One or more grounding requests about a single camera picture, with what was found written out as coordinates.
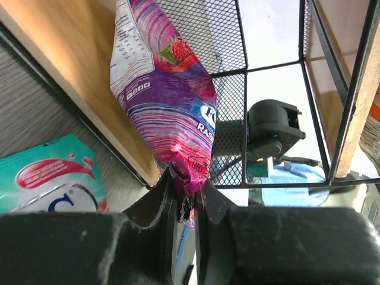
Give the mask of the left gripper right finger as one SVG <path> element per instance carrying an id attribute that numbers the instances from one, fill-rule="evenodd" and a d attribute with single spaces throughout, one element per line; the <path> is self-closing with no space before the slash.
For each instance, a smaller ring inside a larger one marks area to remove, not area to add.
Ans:
<path id="1" fill-rule="evenodd" d="M 379 234 L 354 209 L 240 207 L 195 196 L 199 284 L 378 284 Z"/>

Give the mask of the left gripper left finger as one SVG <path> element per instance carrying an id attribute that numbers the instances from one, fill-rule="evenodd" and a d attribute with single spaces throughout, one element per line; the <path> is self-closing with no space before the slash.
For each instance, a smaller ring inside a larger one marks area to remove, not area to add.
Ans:
<path id="1" fill-rule="evenodd" d="M 169 171 L 123 213 L 3 214 L 2 284 L 173 284 L 177 206 Z"/>

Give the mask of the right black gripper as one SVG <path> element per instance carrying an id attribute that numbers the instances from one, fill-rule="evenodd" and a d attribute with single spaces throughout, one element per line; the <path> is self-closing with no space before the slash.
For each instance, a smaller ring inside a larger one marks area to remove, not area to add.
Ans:
<path id="1" fill-rule="evenodd" d="M 292 104 L 261 100 L 249 109 L 247 121 L 235 119 L 216 123 L 213 156 L 245 154 L 249 162 L 280 158 L 306 138 L 299 126 L 301 114 Z"/>

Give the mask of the wooden two-tier wire shelf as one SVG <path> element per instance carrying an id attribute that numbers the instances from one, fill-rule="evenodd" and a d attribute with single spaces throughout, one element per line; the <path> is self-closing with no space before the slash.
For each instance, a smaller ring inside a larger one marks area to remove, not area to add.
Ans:
<path id="1" fill-rule="evenodd" d="M 216 187 L 247 188 L 248 67 L 238 1 L 162 1 L 220 89 L 218 156 L 237 160 Z M 159 178 L 151 151 L 109 88 L 115 1 L 2 1 L 1 42 L 72 109 L 145 185 Z M 300 1 L 299 58 L 327 184 L 351 186 L 379 86 L 378 1 Z"/>

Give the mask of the purple berries candy bag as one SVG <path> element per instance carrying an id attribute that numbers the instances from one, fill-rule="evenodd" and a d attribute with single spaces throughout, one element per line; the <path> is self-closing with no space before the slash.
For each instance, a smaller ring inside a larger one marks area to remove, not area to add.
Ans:
<path id="1" fill-rule="evenodd" d="M 208 179 L 217 93 L 186 40 L 156 1 L 117 1 L 110 90 L 168 169 L 179 221 L 194 227 L 194 196 Z"/>

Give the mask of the green candy bag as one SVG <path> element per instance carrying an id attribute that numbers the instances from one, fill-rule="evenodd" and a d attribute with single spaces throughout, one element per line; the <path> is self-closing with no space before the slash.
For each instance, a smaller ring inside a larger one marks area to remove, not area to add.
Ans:
<path id="1" fill-rule="evenodd" d="M 370 107 L 359 145 L 379 174 L 379 89 Z"/>

